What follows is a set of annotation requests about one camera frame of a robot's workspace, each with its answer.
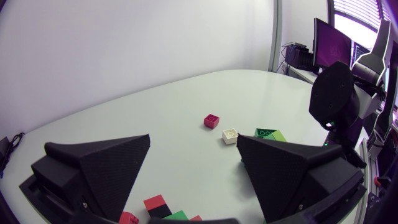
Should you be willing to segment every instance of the computer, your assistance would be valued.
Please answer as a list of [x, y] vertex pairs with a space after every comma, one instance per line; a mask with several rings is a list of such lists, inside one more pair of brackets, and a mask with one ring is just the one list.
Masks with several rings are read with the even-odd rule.
[[351, 39], [333, 26], [314, 19], [313, 65], [327, 68], [340, 61], [350, 66]]
[[354, 42], [353, 57], [351, 59], [351, 65], [353, 65], [354, 62], [357, 61], [362, 54], [367, 54], [369, 52], [370, 52], [370, 50], [368, 50], [366, 47], [363, 47], [359, 43]]

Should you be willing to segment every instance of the window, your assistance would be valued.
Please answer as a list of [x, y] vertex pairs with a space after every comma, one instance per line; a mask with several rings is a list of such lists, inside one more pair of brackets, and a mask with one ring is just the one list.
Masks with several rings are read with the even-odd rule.
[[329, 23], [371, 50], [381, 19], [390, 21], [381, 0], [328, 0]]

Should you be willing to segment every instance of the purple screen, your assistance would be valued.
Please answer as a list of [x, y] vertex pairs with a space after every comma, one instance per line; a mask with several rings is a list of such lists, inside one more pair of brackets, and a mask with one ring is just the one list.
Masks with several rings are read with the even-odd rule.
[[329, 67], [340, 61], [349, 65], [351, 59], [351, 39], [319, 19], [317, 23], [315, 65]]

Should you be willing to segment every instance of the white table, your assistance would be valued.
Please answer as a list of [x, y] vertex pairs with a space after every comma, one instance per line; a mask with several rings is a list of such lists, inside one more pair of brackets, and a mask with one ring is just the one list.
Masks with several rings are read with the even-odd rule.
[[[235, 144], [221, 132], [279, 129], [288, 142], [322, 145], [327, 131], [308, 112], [311, 85], [281, 74], [228, 70], [151, 88], [52, 122], [24, 136], [0, 190], [21, 223], [43, 223], [18, 186], [45, 155], [44, 143], [79, 143], [150, 134], [150, 149], [125, 211], [146, 223], [143, 200], [162, 194], [171, 211], [204, 220], [264, 221]], [[209, 113], [220, 117], [204, 127]]]
[[[287, 63], [283, 62], [285, 68], [287, 69]], [[301, 70], [297, 69], [293, 66], [289, 66], [289, 76], [295, 77], [292, 72], [302, 78], [304, 81], [308, 82], [309, 84], [313, 84], [315, 82], [315, 79], [317, 79], [318, 75], [314, 74], [313, 72], [306, 71], [306, 70]]]

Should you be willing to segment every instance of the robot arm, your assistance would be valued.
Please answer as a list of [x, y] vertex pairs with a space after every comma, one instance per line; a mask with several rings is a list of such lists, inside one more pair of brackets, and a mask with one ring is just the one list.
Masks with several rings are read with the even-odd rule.
[[[391, 23], [382, 21], [371, 53], [362, 55], [352, 69], [342, 62], [334, 63], [319, 74], [312, 87], [309, 110], [329, 130], [325, 145], [341, 144], [347, 161], [360, 168], [365, 168], [366, 163], [354, 147], [363, 120], [375, 112], [386, 97], [382, 89], [382, 78], [392, 50], [390, 29]], [[395, 80], [395, 86], [391, 85], [395, 89], [396, 77], [391, 80]], [[393, 105], [394, 103], [386, 105], [384, 110], [392, 111], [390, 106]]]

